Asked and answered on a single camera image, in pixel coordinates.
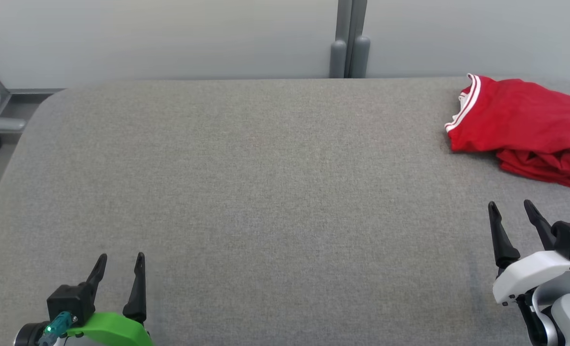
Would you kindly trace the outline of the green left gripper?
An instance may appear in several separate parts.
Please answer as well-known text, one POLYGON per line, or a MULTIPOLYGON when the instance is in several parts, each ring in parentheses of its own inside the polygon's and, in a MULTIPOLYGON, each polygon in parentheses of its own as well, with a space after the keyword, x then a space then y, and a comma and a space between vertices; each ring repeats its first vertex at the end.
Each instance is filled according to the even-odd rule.
MULTIPOLYGON (((105 274, 108 256, 101 254, 86 283, 91 293, 98 291, 105 274)), ((149 333, 141 323, 147 319, 145 255, 139 252, 134 265, 134 283, 129 300, 118 313, 95 313, 83 325, 68 329, 69 337, 82 335, 103 346, 153 346, 149 333)))

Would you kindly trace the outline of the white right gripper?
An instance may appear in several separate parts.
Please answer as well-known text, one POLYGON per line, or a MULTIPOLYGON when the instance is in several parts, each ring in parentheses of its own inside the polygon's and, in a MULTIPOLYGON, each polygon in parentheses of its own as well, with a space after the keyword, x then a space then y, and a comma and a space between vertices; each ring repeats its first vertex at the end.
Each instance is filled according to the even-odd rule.
POLYGON ((544 251, 520 259, 520 252, 512 245, 502 225, 502 215, 494 201, 488 204, 492 247, 496 267, 504 270, 496 278, 492 293, 496 303, 512 302, 530 290, 535 293, 537 305, 552 305, 570 294, 570 260, 553 251, 556 237, 551 226, 531 200, 524 200, 530 223, 535 226, 544 251))

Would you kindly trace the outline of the red shorts with white stripe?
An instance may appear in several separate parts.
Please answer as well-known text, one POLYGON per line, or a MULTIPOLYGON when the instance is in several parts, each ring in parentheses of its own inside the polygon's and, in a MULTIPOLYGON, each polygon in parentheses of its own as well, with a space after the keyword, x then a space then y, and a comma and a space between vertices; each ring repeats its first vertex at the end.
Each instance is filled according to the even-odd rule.
POLYGON ((496 153, 499 167, 527 179, 570 187, 570 151, 553 155, 533 151, 501 149, 496 153))

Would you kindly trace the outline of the red jersey with white sleeves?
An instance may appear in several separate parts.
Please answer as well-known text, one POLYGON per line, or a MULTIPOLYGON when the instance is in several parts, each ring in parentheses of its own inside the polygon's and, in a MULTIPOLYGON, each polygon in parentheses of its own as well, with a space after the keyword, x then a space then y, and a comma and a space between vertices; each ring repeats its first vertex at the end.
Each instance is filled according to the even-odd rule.
POLYGON ((570 171, 570 96, 521 79, 470 73, 460 111, 445 124, 454 151, 510 150, 570 171))

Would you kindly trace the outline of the grey partition post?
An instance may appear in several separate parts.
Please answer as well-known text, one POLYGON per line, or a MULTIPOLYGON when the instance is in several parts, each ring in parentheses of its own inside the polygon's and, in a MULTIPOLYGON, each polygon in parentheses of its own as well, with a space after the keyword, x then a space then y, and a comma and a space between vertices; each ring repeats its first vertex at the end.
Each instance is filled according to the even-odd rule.
POLYGON ((366 77, 371 40, 363 33, 368 0, 338 0, 329 78, 366 77))

